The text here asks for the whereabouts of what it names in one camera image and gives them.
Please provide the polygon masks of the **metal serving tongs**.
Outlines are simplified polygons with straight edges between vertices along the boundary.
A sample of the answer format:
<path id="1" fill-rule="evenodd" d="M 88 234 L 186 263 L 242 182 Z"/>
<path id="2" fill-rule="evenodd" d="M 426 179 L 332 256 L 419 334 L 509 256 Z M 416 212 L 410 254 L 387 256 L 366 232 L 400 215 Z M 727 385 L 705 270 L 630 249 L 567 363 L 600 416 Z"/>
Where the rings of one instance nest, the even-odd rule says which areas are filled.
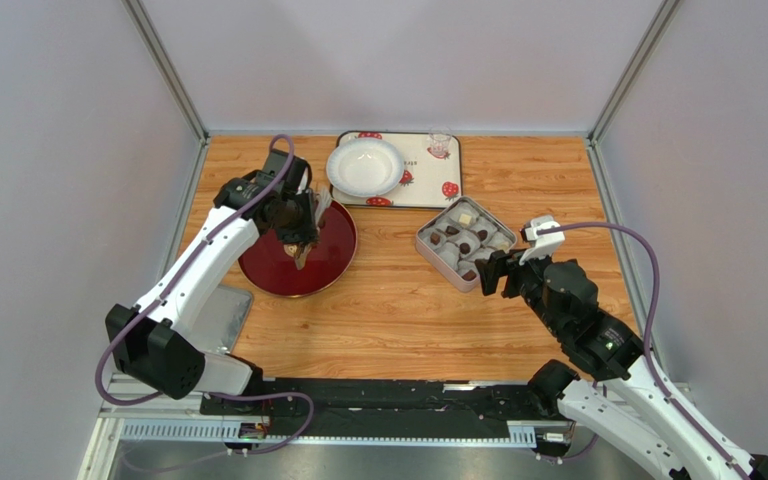
<path id="1" fill-rule="evenodd" d="M 307 189 L 296 196 L 300 207 L 299 224 L 293 228 L 293 241 L 288 246 L 295 267 L 302 270 L 312 249 L 318 244 L 320 231 L 324 226 L 324 213 L 332 203 L 332 196 L 327 187 L 316 191 Z"/>

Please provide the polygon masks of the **pink chocolate tin box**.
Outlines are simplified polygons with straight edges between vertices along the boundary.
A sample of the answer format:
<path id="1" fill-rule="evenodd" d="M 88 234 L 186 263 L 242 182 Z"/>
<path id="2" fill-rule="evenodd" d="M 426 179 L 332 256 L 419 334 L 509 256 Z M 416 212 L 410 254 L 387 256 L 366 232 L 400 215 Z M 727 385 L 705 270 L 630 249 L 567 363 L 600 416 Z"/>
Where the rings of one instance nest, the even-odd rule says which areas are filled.
<path id="1" fill-rule="evenodd" d="M 480 285 L 475 266 L 494 251 L 509 252 L 517 244 L 515 233 L 475 200 L 460 196 L 428 221 L 414 237 L 416 251 L 447 282 L 461 293 Z M 465 281 L 461 275 L 475 270 L 478 277 Z"/>

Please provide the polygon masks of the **silver tin lid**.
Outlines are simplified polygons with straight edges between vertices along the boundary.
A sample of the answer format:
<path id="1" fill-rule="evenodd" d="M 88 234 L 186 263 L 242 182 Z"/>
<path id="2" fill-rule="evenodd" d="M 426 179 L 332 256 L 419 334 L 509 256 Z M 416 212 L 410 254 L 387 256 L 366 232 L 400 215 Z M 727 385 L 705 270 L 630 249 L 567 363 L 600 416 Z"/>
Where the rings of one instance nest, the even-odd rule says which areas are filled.
<path id="1" fill-rule="evenodd" d="M 198 350 L 227 355 L 239 338 L 253 304 L 248 290 L 219 285 L 200 310 L 187 340 Z"/>

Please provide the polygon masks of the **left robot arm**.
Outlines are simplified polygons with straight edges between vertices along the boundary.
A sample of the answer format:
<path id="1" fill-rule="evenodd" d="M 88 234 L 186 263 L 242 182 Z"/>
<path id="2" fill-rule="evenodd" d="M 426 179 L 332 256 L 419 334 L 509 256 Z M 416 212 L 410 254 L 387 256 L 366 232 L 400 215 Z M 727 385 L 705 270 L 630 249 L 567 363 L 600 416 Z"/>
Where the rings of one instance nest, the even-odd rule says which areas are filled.
<path id="1" fill-rule="evenodd" d="M 114 305 L 105 319 L 110 344 L 100 364 L 152 388 L 134 399 L 98 393 L 115 406 L 192 392 L 238 396 L 255 367 L 227 353 L 195 346 L 190 336 L 207 300 L 231 266 L 267 232 L 299 249 L 319 240 L 309 163 L 292 150 L 271 149 L 264 166 L 227 181 L 199 233 L 161 280 L 133 306 Z"/>

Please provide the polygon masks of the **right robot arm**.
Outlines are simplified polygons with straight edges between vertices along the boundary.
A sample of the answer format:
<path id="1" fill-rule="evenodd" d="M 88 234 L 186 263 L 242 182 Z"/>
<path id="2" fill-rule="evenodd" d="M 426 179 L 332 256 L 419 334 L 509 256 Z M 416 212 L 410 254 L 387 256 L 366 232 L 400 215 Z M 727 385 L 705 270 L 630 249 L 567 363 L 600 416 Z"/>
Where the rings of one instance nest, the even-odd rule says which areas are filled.
<path id="1" fill-rule="evenodd" d="M 484 294 L 522 298 L 569 361 L 547 362 L 528 386 L 535 408 L 591 430 L 656 479 L 768 479 L 768 456 L 729 440 L 648 365 L 642 339 L 598 305 L 574 260 L 521 263 L 495 252 L 477 270 Z"/>

